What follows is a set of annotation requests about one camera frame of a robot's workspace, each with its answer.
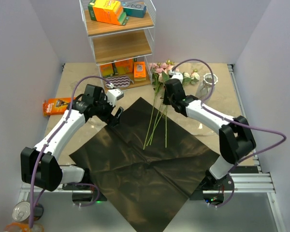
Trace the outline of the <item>pink artificial flower bouquet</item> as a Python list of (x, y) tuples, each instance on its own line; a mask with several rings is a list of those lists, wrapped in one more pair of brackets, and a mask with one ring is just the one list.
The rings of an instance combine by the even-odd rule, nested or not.
[[(149, 125), (147, 128), (147, 133), (145, 136), (145, 142), (143, 148), (146, 148), (149, 145), (152, 145), (153, 138), (155, 135), (156, 128), (158, 127), (159, 122), (164, 119), (164, 109), (165, 105), (163, 104), (163, 96), (164, 94), (161, 93), (164, 91), (164, 85), (163, 85), (163, 80), (162, 80), (162, 72), (165, 72), (166, 74), (169, 74), (170, 70), (173, 70), (173, 67), (175, 66), (174, 62), (171, 60), (167, 60), (164, 63), (150, 63), (149, 68), (152, 73), (152, 86), (154, 90), (154, 100), (153, 100), (153, 106), (152, 106), (152, 111), (151, 111), (151, 116), (150, 116), (150, 121)], [(158, 108), (158, 112), (155, 115), (154, 110), (155, 110), (155, 105), (157, 99), (160, 98), (160, 105)]]

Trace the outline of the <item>black wrapping paper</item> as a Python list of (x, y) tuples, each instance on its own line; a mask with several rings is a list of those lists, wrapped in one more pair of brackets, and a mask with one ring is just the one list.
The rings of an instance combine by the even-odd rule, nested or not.
[(105, 126), (70, 157), (138, 232), (161, 232), (205, 177), (218, 154), (171, 119), (143, 148), (152, 105), (136, 100), (115, 127)]

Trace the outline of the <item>peach rose stem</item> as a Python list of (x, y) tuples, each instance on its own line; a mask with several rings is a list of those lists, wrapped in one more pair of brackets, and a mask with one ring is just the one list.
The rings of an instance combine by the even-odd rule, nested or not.
[(163, 97), (163, 104), (165, 105), (164, 109), (164, 117), (165, 117), (165, 148), (167, 148), (167, 113), (168, 113), (168, 99), (167, 99), (167, 90), (166, 90), (166, 81), (169, 80), (168, 74), (162, 72), (162, 80), (164, 85), (164, 97)]

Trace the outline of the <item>cream printed ribbon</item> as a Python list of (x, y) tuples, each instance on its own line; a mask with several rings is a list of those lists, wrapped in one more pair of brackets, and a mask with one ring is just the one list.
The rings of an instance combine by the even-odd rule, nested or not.
[(212, 136), (217, 133), (210, 128), (206, 127), (204, 124), (200, 123), (196, 133), (193, 133), (194, 136)]

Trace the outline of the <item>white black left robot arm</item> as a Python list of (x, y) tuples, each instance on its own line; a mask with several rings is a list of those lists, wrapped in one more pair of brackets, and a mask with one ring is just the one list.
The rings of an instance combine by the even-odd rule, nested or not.
[(104, 91), (102, 87), (86, 85), (85, 92), (72, 99), (60, 121), (46, 137), (33, 148), (22, 150), (22, 181), (47, 191), (70, 183), (79, 189), (87, 189), (90, 177), (85, 170), (75, 165), (60, 166), (59, 157), (73, 135), (93, 116), (109, 126), (118, 125), (123, 108), (119, 107), (115, 115), (112, 111), (123, 96), (123, 91), (118, 88)]

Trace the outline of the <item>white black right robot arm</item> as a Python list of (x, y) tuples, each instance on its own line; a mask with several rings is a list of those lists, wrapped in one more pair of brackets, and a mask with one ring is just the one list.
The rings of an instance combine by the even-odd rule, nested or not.
[(256, 147), (245, 117), (222, 114), (202, 104), (195, 96), (186, 95), (180, 80), (176, 78), (166, 81), (163, 103), (171, 105), (176, 112), (203, 123), (219, 136), (220, 156), (206, 171), (204, 178), (209, 189), (218, 189), (229, 170)]

